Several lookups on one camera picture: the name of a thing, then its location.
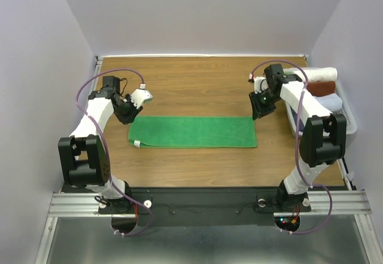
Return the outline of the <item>green towel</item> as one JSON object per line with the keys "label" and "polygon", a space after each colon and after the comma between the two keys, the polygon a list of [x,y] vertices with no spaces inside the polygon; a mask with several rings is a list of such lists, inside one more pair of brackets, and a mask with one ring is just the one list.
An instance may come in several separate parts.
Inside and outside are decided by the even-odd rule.
{"label": "green towel", "polygon": [[137,148],[256,148],[251,117],[142,116],[130,125]]}

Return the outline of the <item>light blue towel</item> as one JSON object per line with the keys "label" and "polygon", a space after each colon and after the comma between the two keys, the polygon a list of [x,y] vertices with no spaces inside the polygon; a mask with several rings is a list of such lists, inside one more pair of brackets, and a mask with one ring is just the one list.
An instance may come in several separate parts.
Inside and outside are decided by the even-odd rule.
{"label": "light blue towel", "polygon": [[342,99],[335,93],[321,97],[316,96],[315,98],[323,107],[331,112],[337,112],[342,109]]}

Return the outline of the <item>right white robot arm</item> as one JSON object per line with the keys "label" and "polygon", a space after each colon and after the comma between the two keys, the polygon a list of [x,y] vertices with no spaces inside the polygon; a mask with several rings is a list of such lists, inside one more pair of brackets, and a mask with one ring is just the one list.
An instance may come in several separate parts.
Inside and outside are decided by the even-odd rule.
{"label": "right white robot arm", "polygon": [[307,192],[315,179],[330,165],[344,157],[346,149],[346,117],[321,105],[308,91],[309,75],[297,66],[296,72],[285,72],[283,61],[267,61],[264,75],[249,74],[254,90],[249,94],[252,118],[260,119],[284,101],[297,114],[296,123],[303,133],[296,134],[295,161],[292,172],[281,181],[275,203],[281,210],[297,205],[309,206]]}

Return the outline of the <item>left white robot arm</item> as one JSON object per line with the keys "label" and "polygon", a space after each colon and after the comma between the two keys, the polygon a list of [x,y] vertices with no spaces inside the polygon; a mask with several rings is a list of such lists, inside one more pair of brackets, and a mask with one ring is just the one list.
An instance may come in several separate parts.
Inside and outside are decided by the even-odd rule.
{"label": "left white robot arm", "polygon": [[122,95],[121,81],[115,76],[103,77],[102,87],[89,95],[76,129],[58,142],[64,182],[97,193],[96,200],[111,213],[137,210],[138,202],[133,201],[128,183],[113,176],[103,132],[111,116],[123,125],[133,123],[149,95],[143,89]]}

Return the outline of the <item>rolled dark blue towel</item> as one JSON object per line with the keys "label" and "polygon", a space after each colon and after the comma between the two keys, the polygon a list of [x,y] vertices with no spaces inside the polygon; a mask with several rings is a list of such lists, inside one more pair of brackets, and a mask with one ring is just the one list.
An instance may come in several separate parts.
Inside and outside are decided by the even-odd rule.
{"label": "rolled dark blue towel", "polygon": [[[294,136],[296,136],[296,131],[297,131],[297,126],[296,126],[296,122],[297,122],[297,113],[295,112],[294,109],[292,109],[291,106],[289,106],[289,104],[287,104],[287,115],[288,115],[288,120],[290,122],[290,128],[291,128],[291,132]],[[303,130],[304,130],[305,126],[303,125],[302,121],[299,122],[299,137],[301,137],[303,135]]]}

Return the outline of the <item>rolled brown towel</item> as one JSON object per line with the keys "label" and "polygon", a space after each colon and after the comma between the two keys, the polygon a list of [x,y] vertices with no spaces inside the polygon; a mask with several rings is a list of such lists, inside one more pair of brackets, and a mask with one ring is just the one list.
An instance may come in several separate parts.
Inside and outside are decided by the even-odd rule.
{"label": "rolled brown towel", "polygon": [[334,81],[322,81],[308,83],[307,90],[311,95],[323,97],[335,93],[336,83]]}

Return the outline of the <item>rolled white towel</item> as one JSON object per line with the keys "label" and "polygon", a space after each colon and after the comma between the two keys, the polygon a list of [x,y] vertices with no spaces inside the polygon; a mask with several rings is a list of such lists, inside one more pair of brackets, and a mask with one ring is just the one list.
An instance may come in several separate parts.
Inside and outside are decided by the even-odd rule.
{"label": "rolled white towel", "polygon": [[338,79],[338,71],[333,67],[326,68],[302,68],[306,77],[302,74],[298,68],[286,68],[285,74],[296,74],[303,82],[308,80],[309,82],[324,82],[324,81],[336,81]]}

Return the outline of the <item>white plastic basket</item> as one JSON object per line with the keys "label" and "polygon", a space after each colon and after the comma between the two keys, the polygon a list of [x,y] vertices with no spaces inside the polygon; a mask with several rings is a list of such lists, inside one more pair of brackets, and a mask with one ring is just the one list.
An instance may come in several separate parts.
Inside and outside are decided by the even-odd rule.
{"label": "white plastic basket", "polygon": [[335,94],[337,94],[343,102],[342,109],[337,112],[332,112],[332,113],[341,113],[345,116],[346,118],[346,134],[351,135],[356,133],[357,131],[357,124],[354,120],[353,114],[351,112],[351,109],[346,101],[346,97],[343,94],[343,90],[341,88],[341,85],[338,83],[338,79],[335,81],[336,83],[336,89],[335,89]]}

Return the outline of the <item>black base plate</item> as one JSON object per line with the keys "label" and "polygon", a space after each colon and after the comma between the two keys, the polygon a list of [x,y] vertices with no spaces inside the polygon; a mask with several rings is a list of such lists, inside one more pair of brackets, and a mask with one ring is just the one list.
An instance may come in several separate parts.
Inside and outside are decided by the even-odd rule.
{"label": "black base plate", "polygon": [[259,225],[297,227],[299,213],[311,210],[308,194],[287,195],[277,187],[134,188],[137,204],[120,196],[95,196],[99,213],[112,227],[194,227]]}

